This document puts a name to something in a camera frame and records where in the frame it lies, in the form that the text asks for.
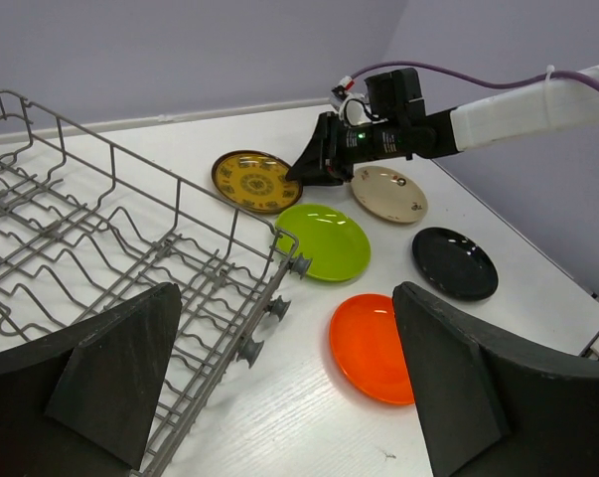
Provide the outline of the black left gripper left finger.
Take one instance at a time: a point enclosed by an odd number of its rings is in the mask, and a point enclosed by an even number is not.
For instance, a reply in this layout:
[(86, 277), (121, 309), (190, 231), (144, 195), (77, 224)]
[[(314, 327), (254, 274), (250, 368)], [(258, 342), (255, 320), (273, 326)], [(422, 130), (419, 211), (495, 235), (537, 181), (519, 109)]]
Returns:
[(0, 476), (127, 476), (139, 469), (181, 316), (160, 283), (0, 352)]

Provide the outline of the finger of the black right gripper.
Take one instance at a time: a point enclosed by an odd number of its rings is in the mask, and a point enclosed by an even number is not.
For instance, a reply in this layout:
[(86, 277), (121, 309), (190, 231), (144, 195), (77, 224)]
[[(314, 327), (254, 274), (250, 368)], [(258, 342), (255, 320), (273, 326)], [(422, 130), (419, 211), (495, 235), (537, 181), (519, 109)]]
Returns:
[(323, 112), (304, 151), (286, 173), (285, 179), (303, 187), (334, 187), (344, 184), (335, 165), (341, 122), (334, 112)]

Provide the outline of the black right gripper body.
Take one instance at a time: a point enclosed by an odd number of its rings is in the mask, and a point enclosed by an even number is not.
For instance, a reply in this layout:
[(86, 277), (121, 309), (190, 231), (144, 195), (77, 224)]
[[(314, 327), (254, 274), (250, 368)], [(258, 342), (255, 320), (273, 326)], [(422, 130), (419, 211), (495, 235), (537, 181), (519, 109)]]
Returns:
[(451, 122), (402, 126), (396, 122), (346, 126), (336, 121), (328, 140), (328, 174), (351, 180), (356, 164), (414, 155), (437, 159), (458, 154)]

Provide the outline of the cream floral plate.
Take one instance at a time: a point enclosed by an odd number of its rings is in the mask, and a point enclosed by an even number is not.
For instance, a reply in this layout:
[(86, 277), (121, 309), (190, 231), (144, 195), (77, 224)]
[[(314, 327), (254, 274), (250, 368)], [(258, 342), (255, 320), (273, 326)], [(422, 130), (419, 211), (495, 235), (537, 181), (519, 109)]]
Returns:
[(414, 224), (428, 212), (428, 202), (411, 179), (389, 168), (359, 168), (350, 183), (356, 200), (372, 214), (398, 224)]

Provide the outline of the orange plate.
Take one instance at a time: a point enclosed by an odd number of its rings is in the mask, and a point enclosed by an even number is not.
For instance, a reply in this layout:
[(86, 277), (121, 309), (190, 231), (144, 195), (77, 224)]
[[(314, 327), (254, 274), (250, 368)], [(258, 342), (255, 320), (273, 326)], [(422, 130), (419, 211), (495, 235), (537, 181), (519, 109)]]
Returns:
[(365, 293), (343, 301), (328, 339), (339, 370), (358, 391), (387, 404), (414, 404), (390, 297)]

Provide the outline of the yellow patterned plate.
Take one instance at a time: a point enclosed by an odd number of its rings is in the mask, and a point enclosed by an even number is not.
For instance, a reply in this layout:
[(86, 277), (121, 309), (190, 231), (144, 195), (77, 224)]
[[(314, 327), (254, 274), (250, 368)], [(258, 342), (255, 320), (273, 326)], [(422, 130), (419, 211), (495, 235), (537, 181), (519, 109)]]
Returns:
[(229, 201), (253, 213), (273, 215), (295, 205), (303, 188), (288, 181), (290, 165), (280, 158), (255, 150), (236, 150), (213, 165), (215, 187)]

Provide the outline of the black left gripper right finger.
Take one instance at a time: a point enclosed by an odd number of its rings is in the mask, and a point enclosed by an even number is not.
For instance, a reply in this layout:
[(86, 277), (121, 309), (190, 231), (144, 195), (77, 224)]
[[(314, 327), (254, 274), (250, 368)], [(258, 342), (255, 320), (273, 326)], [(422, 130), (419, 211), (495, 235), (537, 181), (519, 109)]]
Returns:
[(473, 317), (413, 282), (393, 290), (435, 476), (599, 476), (599, 361)]

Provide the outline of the black plate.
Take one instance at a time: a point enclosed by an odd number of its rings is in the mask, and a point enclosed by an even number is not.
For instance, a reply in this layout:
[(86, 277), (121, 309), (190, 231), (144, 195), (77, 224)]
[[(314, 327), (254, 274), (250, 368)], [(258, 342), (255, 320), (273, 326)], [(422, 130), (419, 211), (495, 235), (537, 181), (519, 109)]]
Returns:
[(490, 298), (499, 276), (492, 260), (470, 238), (446, 228), (418, 232), (411, 245), (414, 264), (437, 290), (463, 301)]

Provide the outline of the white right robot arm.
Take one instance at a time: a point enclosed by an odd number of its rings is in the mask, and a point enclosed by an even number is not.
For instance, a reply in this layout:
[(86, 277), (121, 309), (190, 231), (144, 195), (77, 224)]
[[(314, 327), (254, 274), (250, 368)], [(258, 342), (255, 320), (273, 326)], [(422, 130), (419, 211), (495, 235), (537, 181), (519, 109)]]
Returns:
[[(420, 70), (493, 89), (496, 95), (429, 114)], [(496, 83), (421, 62), (383, 62), (342, 78), (331, 91), (331, 103), (333, 111), (319, 115), (287, 180), (339, 186), (352, 181), (357, 164), (438, 159), (599, 122), (599, 65), (581, 72), (548, 68), (529, 79)]]

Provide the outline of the lime green plate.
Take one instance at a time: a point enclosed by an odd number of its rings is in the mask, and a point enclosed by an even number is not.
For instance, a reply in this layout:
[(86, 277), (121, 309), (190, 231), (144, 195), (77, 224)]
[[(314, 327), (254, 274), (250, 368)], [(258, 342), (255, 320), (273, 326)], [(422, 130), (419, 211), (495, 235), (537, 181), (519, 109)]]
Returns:
[(298, 240), (293, 256), (310, 259), (307, 276), (326, 282), (344, 282), (368, 268), (372, 249), (364, 230), (343, 212), (319, 204), (301, 204), (282, 212), (278, 229)]

